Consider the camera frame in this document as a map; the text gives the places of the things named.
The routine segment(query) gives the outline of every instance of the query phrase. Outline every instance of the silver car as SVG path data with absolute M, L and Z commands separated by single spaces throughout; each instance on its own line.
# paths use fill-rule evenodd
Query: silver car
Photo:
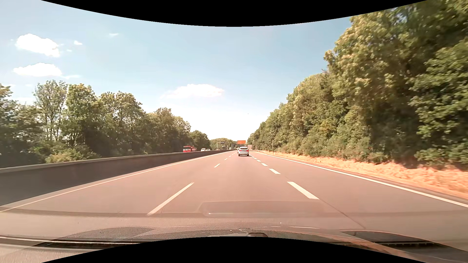
M 240 147 L 239 150 L 237 150 L 237 154 L 239 156 L 241 155 L 250 156 L 249 149 L 247 147 Z

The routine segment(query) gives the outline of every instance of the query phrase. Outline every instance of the cloud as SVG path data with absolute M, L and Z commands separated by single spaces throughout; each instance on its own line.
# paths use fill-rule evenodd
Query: cloud
M 32 104 L 36 99 L 31 98 L 31 97 L 25 97 L 25 98 L 16 98 L 16 101 L 20 102 L 21 104 Z
M 18 75 L 28 75 L 33 77 L 61 76 L 62 72 L 54 64 L 37 63 L 26 67 L 13 69 Z
M 70 76 L 63 76 L 64 79 L 69 80 L 70 78 L 79 78 L 79 75 L 70 75 Z
M 59 45 L 48 38 L 40 38 L 33 34 L 20 36 L 16 40 L 18 49 L 25 49 L 35 53 L 45 54 L 46 56 L 59 56 Z
M 23 101 L 23 102 L 32 102 L 34 101 L 34 98 L 17 98 L 17 101 Z
M 221 96 L 224 90 L 211 86 L 208 84 L 189 84 L 187 86 L 179 87 L 170 94 L 166 95 L 167 98 L 188 98 L 193 97 L 217 97 Z

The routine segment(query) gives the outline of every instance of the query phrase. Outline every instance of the forest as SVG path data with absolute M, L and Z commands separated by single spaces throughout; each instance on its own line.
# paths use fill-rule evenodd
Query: forest
M 255 149 L 408 166 L 468 165 L 468 1 L 353 16 L 248 139 Z
M 210 147 L 171 109 L 146 113 L 131 93 L 97 96 L 91 86 L 48 80 L 32 105 L 11 96 L 0 84 L 0 168 Z

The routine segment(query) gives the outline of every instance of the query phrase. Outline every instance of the car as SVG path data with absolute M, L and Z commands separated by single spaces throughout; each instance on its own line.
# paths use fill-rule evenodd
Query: car
M 241 156 L 241 155 L 250 156 L 249 149 L 247 147 L 240 147 L 239 150 L 237 150 L 237 154 L 239 156 Z

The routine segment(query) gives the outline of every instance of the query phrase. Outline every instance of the dry grass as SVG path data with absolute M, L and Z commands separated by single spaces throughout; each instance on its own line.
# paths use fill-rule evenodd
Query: dry grass
M 328 157 L 313 158 L 290 153 L 275 153 L 275 155 L 363 175 L 370 175 L 468 199 L 468 172 L 462 172 L 456 168 L 442 171 L 423 167 L 408 169 L 396 163 L 372 164 Z

